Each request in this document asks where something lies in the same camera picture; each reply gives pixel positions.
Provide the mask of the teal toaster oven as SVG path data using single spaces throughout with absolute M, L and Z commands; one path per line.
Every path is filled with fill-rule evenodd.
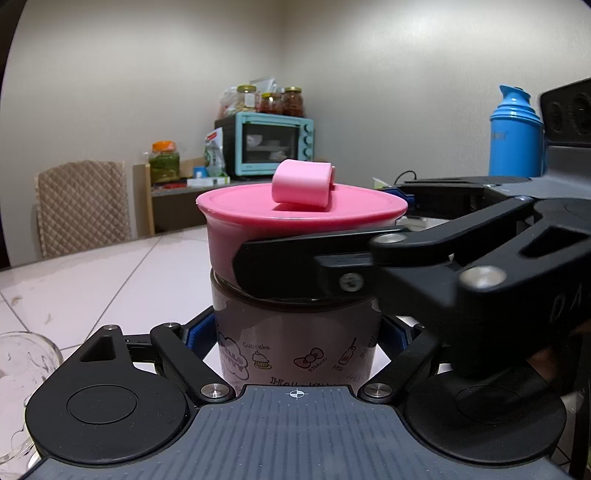
M 315 158 L 315 122 L 239 112 L 214 122 L 221 129 L 225 171 L 232 179 L 270 178 L 283 160 Z

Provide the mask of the red contents jar right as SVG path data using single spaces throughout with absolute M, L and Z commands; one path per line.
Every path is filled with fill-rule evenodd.
M 283 115 L 304 118 L 304 97 L 300 87 L 284 88 L 281 104 L 283 104 Z

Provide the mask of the green packet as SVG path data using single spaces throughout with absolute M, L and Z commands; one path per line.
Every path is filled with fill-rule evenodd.
M 376 190 L 388 189 L 388 188 L 391 188 L 391 186 L 392 185 L 390 183 L 388 183 L 384 180 L 381 180 L 377 177 L 373 178 L 373 188 Z

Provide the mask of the pink patterned bottle body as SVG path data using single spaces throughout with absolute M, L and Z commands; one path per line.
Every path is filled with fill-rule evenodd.
M 377 301 L 304 303 L 256 300 L 211 272 L 222 376 L 246 385 L 349 385 L 370 379 L 380 312 Z

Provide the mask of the glass jar yellow lid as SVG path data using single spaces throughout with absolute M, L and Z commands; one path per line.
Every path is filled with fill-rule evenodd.
M 242 84 L 236 87 L 235 112 L 256 112 L 259 104 L 259 91 L 256 86 Z

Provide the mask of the red contents jar middle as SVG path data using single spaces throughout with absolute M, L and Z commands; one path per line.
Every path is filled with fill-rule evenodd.
M 260 95 L 259 113 L 281 115 L 283 114 L 283 95 L 276 92 L 266 92 Z

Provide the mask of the red contents jar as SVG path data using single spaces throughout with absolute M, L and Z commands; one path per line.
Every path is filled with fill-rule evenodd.
M 260 95 L 259 113 L 281 115 L 283 114 L 283 95 L 276 92 L 266 92 Z
M 283 115 L 304 118 L 304 97 L 300 87 L 284 88 L 281 104 L 283 104 Z

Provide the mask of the clear drinking glass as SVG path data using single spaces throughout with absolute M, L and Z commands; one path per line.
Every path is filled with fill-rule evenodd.
M 29 332 L 1 334 L 1 473 L 15 466 L 33 448 L 25 409 L 34 392 L 61 365 L 63 356 L 46 337 Z

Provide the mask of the orange lid pickle jar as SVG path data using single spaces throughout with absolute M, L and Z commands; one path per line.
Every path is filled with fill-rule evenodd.
M 180 155 L 173 141 L 163 140 L 153 143 L 148 162 L 153 185 L 176 181 L 180 178 Z

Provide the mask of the wooden side shelf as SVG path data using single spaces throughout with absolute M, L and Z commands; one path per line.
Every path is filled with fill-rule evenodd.
M 256 184 L 256 181 L 238 181 L 221 185 L 174 188 L 156 188 L 150 183 L 150 165 L 137 163 L 130 170 L 129 198 L 131 226 L 137 238 L 152 237 L 202 226 L 205 217 L 197 207 L 197 198 L 209 191 Z

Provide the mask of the pink bottle cap with strap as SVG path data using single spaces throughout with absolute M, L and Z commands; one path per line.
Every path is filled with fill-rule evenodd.
M 397 195 L 335 183 L 329 162 L 293 159 L 270 183 L 214 189 L 195 203 L 206 219 L 211 267 L 232 285 L 232 260 L 246 241 L 387 226 L 408 209 Z

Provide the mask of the blue thermos flask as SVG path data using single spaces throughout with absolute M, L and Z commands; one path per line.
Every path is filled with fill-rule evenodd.
M 543 122 L 530 94 L 502 84 L 502 101 L 490 116 L 490 176 L 539 177 L 544 172 Z

